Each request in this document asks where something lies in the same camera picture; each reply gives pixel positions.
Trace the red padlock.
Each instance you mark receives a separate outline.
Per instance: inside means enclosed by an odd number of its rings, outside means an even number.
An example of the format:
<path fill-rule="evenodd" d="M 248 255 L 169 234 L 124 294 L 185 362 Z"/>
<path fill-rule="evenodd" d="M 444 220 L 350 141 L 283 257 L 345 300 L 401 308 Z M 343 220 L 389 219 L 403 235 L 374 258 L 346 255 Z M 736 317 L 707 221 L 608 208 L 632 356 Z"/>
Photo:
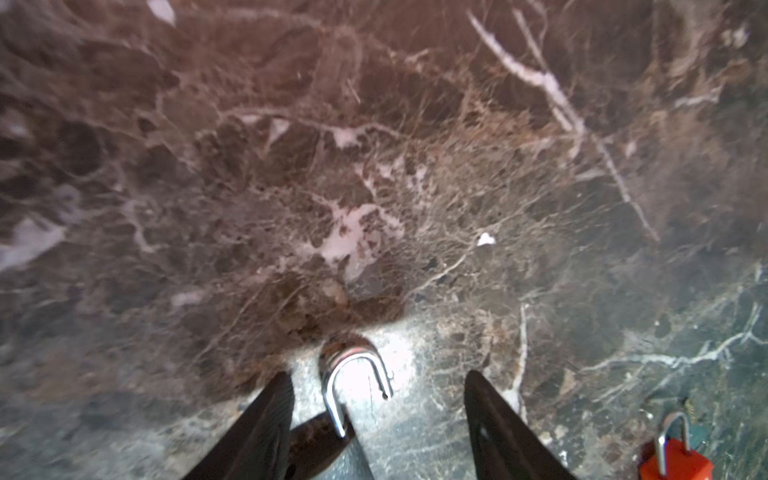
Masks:
<path fill-rule="evenodd" d="M 691 447 L 683 411 L 668 414 L 654 437 L 654 453 L 638 469 L 641 480 L 712 480 L 713 463 Z"/>

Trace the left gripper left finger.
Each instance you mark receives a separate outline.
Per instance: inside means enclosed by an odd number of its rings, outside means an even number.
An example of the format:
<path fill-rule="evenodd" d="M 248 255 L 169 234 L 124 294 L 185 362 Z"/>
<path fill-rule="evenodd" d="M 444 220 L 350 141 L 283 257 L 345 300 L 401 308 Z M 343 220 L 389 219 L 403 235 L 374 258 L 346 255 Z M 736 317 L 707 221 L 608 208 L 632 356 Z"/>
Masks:
<path fill-rule="evenodd" d="M 290 375 L 276 374 L 184 480 L 284 478 L 294 401 Z"/>

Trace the small dark brown padlock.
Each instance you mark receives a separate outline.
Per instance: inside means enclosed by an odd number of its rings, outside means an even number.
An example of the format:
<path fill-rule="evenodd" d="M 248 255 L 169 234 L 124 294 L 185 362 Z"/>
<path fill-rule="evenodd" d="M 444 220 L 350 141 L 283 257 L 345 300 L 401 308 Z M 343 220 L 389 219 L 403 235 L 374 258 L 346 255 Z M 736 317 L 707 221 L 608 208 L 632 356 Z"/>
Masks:
<path fill-rule="evenodd" d="M 290 432 L 286 479 L 372 479 L 363 447 L 341 402 L 336 383 L 343 369 L 363 361 L 373 374 L 381 397 L 393 397 L 386 365 L 372 345 L 350 345 L 329 355 L 320 369 L 320 394 L 325 411 Z"/>

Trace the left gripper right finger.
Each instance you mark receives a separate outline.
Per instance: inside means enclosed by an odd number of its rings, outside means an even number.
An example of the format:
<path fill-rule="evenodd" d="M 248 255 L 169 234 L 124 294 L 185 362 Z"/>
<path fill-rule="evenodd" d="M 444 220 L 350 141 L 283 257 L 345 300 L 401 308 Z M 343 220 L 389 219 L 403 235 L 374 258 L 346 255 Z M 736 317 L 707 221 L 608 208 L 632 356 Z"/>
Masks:
<path fill-rule="evenodd" d="M 477 370 L 465 378 L 464 406 L 479 479 L 575 480 Z"/>

